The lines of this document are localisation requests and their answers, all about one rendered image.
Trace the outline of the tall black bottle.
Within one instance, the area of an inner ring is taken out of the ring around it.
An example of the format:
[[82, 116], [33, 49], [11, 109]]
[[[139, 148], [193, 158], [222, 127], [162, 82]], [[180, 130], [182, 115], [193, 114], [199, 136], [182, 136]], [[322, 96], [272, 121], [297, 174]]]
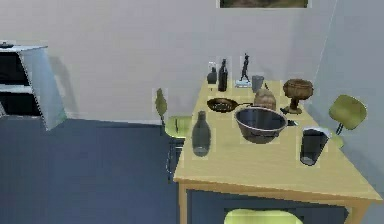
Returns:
[[223, 59], [218, 74], [218, 90], [220, 92], [225, 92], [227, 89], [227, 75], [226, 60]]

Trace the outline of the grey glass bottle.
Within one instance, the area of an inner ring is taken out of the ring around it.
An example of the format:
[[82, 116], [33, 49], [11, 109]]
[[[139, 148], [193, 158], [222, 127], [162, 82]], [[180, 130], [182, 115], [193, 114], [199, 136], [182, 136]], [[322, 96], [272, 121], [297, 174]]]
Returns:
[[206, 120], [206, 112], [199, 111], [192, 130], [192, 148], [196, 156], [204, 157], [211, 145], [211, 130]]

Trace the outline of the small dark soap bottle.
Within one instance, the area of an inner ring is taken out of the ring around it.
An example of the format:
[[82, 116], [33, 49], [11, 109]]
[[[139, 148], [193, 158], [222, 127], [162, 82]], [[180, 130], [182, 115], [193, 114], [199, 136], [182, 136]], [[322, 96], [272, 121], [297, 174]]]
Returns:
[[216, 71], [216, 63], [210, 62], [209, 67], [211, 69], [210, 73], [207, 75], [207, 82], [209, 84], [215, 84], [217, 82], [217, 71]]

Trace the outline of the dark figure statuette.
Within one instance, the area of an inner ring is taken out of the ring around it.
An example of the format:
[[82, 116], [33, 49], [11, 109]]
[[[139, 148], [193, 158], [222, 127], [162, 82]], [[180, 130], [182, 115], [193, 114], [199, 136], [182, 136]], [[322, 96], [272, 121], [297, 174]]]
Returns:
[[249, 64], [249, 55], [244, 55], [244, 62], [241, 71], [241, 77], [236, 81], [236, 87], [248, 87], [251, 82], [248, 77], [248, 64]]

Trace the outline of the grey metal bowl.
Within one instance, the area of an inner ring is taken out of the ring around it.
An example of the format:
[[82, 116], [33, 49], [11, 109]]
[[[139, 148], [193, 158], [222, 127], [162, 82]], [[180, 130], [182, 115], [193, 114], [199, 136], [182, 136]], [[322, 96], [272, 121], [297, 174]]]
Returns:
[[288, 126], [284, 115], [263, 107], [240, 109], [234, 117], [242, 136], [256, 144], [271, 142]]

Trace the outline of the light wooden table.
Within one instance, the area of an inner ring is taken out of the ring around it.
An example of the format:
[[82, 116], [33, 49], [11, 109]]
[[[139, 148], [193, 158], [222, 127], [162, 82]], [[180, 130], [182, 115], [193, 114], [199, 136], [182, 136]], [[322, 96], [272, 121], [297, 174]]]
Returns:
[[298, 124], [285, 128], [273, 141], [254, 144], [243, 138], [233, 113], [208, 108], [207, 101], [215, 97], [246, 103], [254, 94], [250, 88], [233, 86], [219, 92], [202, 83], [193, 113], [207, 113], [211, 147], [206, 156], [198, 157], [192, 136], [185, 139], [174, 174], [180, 224], [188, 224], [189, 189], [343, 206], [349, 211], [345, 224], [360, 224], [368, 207], [383, 201], [332, 140], [315, 165], [301, 163], [302, 129], [316, 124], [306, 111], [289, 114]]

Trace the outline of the small grey cup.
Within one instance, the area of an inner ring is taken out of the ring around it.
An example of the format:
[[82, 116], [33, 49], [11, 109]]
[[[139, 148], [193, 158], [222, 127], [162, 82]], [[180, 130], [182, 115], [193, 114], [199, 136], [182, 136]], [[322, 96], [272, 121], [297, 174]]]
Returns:
[[256, 93], [263, 85], [264, 77], [255, 75], [252, 77], [252, 90]]

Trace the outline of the yellow-green chair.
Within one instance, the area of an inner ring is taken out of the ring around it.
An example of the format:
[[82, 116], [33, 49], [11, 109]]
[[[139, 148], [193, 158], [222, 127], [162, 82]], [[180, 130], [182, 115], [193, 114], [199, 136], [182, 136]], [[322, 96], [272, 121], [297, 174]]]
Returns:
[[235, 209], [227, 213], [224, 224], [303, 224], [295, 215], [280, 211]]
[[181, 152], [190, 127], [191, 117], [179, 115], [165, 118], [168, 104], [161, 88], [156, 90], [155, 108], [161, 119], [162, 130], [171, 138], [165, 165], [167, 180], [171, 181], [176, 169], [178, 154]]
[[344, 146], [341, 132], [343, 129], [354, 130], [367, 117], [367, 107], [357, 98], [346, 94], [339, 95], [329, 108], [329, 116], [338, 123], [332, 140], [338, 148]]

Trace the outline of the brown wooden goblet bowl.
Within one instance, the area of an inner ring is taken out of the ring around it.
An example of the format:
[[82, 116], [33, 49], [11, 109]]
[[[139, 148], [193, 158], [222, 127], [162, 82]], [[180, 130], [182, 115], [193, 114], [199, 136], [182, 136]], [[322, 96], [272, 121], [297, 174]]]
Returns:
[[307, 100], [313, 95], [313, 84], [308, 80], [289, 79], [283, 85], [285, 96], [291, 99], [290, 105], [285, 110], [290, 114], [301, 114], [298, 107], [300, 100]]

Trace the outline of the framed wall picture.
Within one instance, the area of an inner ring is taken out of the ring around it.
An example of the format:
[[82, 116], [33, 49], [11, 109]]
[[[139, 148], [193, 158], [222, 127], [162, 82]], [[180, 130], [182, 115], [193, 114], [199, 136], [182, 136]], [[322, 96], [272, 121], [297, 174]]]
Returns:
[[220, 8], [307, 8], [309, 0], [218, 0]]

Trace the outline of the black cup with white rim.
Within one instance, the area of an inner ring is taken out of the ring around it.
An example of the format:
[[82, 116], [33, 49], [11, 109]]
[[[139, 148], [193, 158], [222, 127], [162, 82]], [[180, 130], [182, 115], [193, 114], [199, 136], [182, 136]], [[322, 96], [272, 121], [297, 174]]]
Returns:
[[323, 127], [305, 127], [301, 141], [300, 161], [307, 166], [313, 166], [332, 133]]

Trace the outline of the white shelf unit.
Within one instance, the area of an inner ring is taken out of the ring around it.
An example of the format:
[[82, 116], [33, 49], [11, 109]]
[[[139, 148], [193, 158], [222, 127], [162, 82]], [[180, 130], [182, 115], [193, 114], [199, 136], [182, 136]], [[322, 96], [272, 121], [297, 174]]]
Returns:
[[46, 130], [67, 118], [46, 46], [0, 48], [2, 116], [41, 118]]

